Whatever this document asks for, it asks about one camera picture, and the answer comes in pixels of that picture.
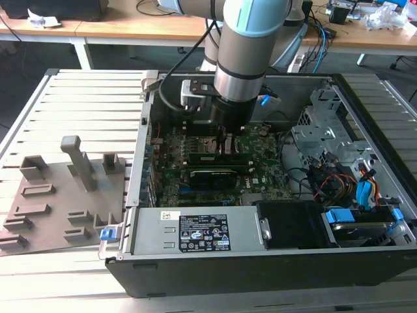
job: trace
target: power supply label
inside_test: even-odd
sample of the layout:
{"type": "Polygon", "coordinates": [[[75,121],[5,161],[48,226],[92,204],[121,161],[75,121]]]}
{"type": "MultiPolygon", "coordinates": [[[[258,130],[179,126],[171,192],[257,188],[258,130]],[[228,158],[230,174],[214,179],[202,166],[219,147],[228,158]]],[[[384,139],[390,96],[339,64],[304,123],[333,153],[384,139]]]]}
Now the power supply label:
{"type": "Polygon", "coordinates": [[[227,215],[181,215],[181,252],[230,251],[227,215]]]}

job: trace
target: wooden desk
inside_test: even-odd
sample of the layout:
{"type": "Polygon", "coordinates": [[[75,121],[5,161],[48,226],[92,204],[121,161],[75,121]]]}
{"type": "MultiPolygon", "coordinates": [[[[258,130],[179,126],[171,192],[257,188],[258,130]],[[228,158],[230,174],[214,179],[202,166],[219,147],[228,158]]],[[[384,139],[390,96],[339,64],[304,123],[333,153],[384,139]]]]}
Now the wooden desk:
{"type": "MultiPolygon", "coordinates": [[[[136,10],[138,0],[109,0],[108,11],[99,23],[81,22],[79,37],[147,38],[197,41],[205,32],[204,19],[191,16],[146,16],[136,10]]],[[[158,14],[151,3],[140,6],[158,14]]]]}
{"type": "MultiPolygon", "coordinates": [[[[319,8],[317,6],[324,5],[327,2],[326,0],[314,0],[313,3],[315,6],[313,7],[313,11],[315,17],[323,24],[323,27],[328,27],[338,32],[330,46],[331,51],[335,50],[335,52],[338,52],[339,50],[345,50],[347,53],[346,48],[353,48],[358,50],[358,53],[366,53],[364,50],[408,50],[411,52],[411,50],[417,49],[417,36],[408,37],[399,28],[394,28],[393,31],[388,29],[368,31],[360,21],[350,19],[346,20],[345,25],[329,23],[328,15],[321,13],[325,11],[324,7],[317,10],[319,8]]],[[[304,37],[303,44],[314,46],[316,42],[317,33],[310,27],[304,37]]]]}
{"type": "MultiPolygon", "coordinates": [[[[193,46],[204,33],[205,25],[201,18],[146,16],[136,11],[137,1],[109,0],[109,8],[102,22],[63,21],[63,27],[55,29],[34,29],[27,20],[8,19],[3,11],[0,14],[22,41],[73,44],[82,69],[93,68],[88,44],[193,46]]],[[[314,11],[325,3],[326,0],[315,0],[314,11]]],[[[141,6],[141,10],[157,13],[150,3],[141,6]]],[[[315,15],[325,27],[338,32],[330,46],[331,52],[417,55],[417,37],[407,37],[402,29],[367,31],[359,21],[348,20],[345,25],[329,24],[328,16],[319,11],[315,15]]],[[[17,39],[4,25],[0,25],[0,40],[17,39]]],[[[300,53],[313,47],[316,42],[316,32],[309,29],[300,53]]]]}
{"type": "MultiPolygon", "coordinates": [[[[34,28],[28,20],[13,20],[7,17],[6,12],[0,8],[0,15],[5,23],[17,35],[38,35],[38,36],[75,36],[76,29],[81,24],[81,21],[62,21],[61,27],[54,28],[34,28]]],[[[0,21],[0,34],[12,35],[6,25],[0,21]]]]}

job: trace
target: blue latch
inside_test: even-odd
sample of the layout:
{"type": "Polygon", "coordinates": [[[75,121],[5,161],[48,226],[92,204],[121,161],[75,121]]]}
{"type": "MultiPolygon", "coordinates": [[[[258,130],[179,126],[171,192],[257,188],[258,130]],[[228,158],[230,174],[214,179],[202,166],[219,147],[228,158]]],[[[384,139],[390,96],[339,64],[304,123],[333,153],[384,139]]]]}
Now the blue latch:
{"type": "Polygon", "coordinates": [[[359,181],[356,187],[356,201],[364,207],[365,211],[369,211],[369,197],[371,196],[372,184],[369,181],[359,181]]]}
{"type": "Polygon", "coordinates": [[[392,214],[395,217],[395,219],[397,220],[397,222],[404,218],[403,213],[398,208],[392,209],[392,214]]]}
{"type": "Polygon", "coordinates": [[[353,223],[354,217],[350,209],[335,208],[326,212],[327,220],[330,224],[333,223],[353,223]]]}
{"type": "Polygon", "coordinates": [[[264,99],[262,99],[261,106],[265,106],[268,103],[269,99],[271,99],[270,95],[266,95],[264,99]]]}
{"type": "Polygon", "coordinates": [[[100,240],[117,240],[117,230],[106,229],[100,232],[100,240]]]}

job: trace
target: robotic arm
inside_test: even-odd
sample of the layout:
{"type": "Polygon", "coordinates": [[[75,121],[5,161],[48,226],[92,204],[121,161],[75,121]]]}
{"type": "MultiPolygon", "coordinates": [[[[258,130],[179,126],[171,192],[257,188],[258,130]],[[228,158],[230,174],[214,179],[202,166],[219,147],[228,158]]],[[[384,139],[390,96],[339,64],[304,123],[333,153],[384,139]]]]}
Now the robotic arm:
{"type": "Polygon", "coordinates": [[[252,117],[271,59],[279,59],[299,33],[299,27],[295,34],[289,29],[304,23],[302,0],[159,0],[159,3],[181,14],[223,22],[217,55],[212,46],[206,49],[206,58],[210,53],[212,57],[208,58],[217,65],[214,89],[218,96],[212,101],[211,120],[224,127],[225,133],[236,133],[252,117]]]}

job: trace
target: black box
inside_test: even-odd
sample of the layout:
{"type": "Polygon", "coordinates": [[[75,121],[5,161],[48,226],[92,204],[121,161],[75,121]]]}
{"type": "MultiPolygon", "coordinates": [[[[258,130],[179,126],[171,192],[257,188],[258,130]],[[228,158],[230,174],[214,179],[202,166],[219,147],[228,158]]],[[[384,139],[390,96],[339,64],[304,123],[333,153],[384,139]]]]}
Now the black box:
{"type": "Polygon", "coordinates": [[[40,16],[98,22],[109,4],[108,0],[0,0],[9,18],[27,18],[27,9],[40,16]]]}

